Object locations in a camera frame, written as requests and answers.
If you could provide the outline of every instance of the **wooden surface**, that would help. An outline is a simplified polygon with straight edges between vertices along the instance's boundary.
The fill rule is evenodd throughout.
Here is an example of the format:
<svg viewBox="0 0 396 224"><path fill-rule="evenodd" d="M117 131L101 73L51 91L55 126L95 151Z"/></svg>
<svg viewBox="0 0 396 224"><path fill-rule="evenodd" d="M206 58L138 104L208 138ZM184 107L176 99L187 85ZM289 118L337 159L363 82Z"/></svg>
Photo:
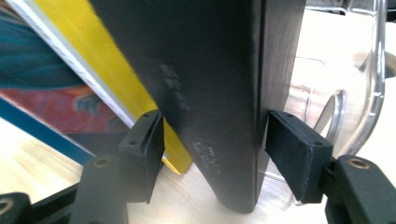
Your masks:
<svg viewBox="0 0 396 224"><path fill-rule="evenodd" d="M396 26L391 26L396 36ZM396 80L387 80L387 91L377 128L360 154L382 167L395 184L396 162L391 155L396 148L392 127ZM3 120L0 142L0 194L27 192L34 203L79 180L80 165ZM163 167L151 204L128 204L131 223L326 223L323 210L323 204L295 206L286 184L265 178L255 211L237 214L219 203L195 165L184 175Z"/></svg>

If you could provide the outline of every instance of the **yellow book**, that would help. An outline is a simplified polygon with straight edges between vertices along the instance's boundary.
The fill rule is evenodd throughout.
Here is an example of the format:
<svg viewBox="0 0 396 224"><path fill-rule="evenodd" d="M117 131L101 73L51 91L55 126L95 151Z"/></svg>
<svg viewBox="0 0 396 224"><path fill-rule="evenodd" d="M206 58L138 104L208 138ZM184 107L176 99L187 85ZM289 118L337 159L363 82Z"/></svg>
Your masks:
<svg viewBox="0 0 396 224"><path fill-rule="evenodd" d="M89 1L7 0L129 127L156 109ZM165 122L163 162L183 173L191 157Z"/></svg>

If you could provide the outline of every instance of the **yellow stripe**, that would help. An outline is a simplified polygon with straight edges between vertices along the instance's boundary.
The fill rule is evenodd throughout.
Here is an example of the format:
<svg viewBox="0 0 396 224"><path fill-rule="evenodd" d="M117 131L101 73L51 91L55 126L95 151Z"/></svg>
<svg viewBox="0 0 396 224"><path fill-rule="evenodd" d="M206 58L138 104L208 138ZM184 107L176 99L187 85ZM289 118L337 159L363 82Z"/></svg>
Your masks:
<svg viewBox="0 0 396 224"><path fill-rule="evenodd" d="M157 108L88 1L35 3L135 118ZM191 157L167 122L165 148L164 163L183 173Z"/></svg>

